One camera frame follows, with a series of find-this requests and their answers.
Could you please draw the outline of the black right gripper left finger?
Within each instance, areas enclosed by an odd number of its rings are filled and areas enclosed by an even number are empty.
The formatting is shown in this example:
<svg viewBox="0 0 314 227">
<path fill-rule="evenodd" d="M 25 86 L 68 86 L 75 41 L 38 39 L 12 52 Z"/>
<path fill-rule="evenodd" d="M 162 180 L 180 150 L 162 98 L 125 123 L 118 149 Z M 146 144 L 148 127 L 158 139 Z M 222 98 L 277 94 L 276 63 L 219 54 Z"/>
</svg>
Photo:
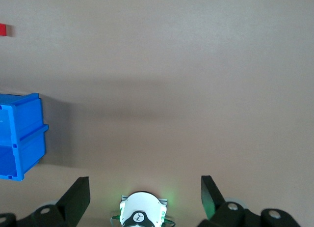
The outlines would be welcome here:
<svg viewBox="0 0 314 227">
<path fill-rule="evenodd" d="M 77 227 L 89 204 L 89 177 L 79 177 L 55 204 L 19 220 L 13 213 L 0 213 L 0 227 Z"/>
</svg>

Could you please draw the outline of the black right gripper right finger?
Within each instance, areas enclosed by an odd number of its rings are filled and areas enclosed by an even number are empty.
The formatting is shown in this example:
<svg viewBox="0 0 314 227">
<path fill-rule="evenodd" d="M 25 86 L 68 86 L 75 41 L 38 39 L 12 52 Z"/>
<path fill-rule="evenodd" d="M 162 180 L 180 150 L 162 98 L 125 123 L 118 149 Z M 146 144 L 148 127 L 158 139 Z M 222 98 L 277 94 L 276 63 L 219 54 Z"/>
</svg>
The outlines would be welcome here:
<svg viewBox="0 0 314 227">
<path fill-rule="evenodd" d="M 287 212 L 267 208 L 260 215 L 226 201 L 210 175 L 201 176 L 201 200 L 207 218 L 197 227 L 301 227 Z"/>
</svg>

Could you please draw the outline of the blue plastic storage bin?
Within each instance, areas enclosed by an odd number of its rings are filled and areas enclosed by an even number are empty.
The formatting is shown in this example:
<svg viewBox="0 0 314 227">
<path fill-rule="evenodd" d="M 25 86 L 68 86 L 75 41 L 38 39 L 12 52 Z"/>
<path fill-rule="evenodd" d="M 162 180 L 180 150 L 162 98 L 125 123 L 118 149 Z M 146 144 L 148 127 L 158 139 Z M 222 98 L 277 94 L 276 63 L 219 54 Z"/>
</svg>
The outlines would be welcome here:
<svg viewBox="0 0 314 227">
<path fill-rule="evenodd" d="M 38 93 L 0 94 L 0 179 L 24 179 L 46 153 L 48 129 Z"/>
</svg>

